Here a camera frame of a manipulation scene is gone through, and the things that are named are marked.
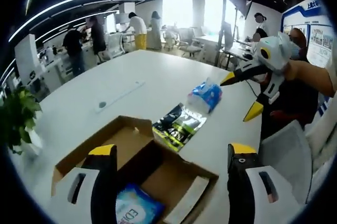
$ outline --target yellow pants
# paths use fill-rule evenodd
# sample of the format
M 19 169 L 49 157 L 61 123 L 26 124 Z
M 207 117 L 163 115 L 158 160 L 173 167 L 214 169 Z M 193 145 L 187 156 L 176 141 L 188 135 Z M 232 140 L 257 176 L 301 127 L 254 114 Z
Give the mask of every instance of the yellow pants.
M 135 36 L 136 49 L 146 49 L 146 34 Z

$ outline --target potted plant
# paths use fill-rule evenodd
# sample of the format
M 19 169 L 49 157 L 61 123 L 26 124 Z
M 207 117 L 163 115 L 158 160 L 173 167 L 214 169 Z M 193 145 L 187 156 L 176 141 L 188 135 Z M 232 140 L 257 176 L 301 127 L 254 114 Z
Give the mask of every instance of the potted plant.
M 41 111 L 41 106 L 24 87 L 8 95 L 0 106 L 1 143 L 7 144 L 13 153 L 20 155 L 24 150 L 39 154 L 42 142 L 34 130 L 37 111 Z

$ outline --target blue tissue package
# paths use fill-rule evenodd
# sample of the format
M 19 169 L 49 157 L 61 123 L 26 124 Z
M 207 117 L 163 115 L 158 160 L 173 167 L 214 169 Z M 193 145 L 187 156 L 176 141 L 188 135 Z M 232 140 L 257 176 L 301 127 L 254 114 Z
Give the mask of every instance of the blue tissue package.
M 221 100 L 221 96 L 220 86 L 207 79 L 191 91 L 188 95 L 188 101 L 202 109 L 203 112 L 210 113 Z
M 116 218 L 118 224 L 151 224 L 164 210 L 164 205 L 152 199 L 139 186 L 128 184 L 117 195 Z

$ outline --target cardboard box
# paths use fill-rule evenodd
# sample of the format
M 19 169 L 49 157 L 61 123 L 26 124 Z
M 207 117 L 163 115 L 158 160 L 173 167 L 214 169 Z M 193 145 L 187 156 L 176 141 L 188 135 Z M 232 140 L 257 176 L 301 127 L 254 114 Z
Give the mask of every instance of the cardboard box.
M 74 167 L 80 167 L 92 149 L 107 144 L 117 145 L 118 189 L 133 182 L 163 203 L 165 210 L 159 223 L 163 223 L 197 176 L 209 179 L 209 184 L 182 223 L 192 223 L 203 210 L 218 176 L 183 160 L 177 153 L 157 142 L 152 133 L 151 121 L 125 116 L 111 121 L 56 165 L 52 195 L 56 183 Z

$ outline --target face mask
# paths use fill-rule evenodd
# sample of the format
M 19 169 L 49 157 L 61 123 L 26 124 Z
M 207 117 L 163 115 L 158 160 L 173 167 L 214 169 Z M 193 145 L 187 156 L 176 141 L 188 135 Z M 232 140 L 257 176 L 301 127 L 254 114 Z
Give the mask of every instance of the face mask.
M 292 60 L 300 59 L 300 49 L 301 48 L 292 41 L 290 41 L 290 44 L 291 44 L 291 56 L 290 56 L 290 58 Z

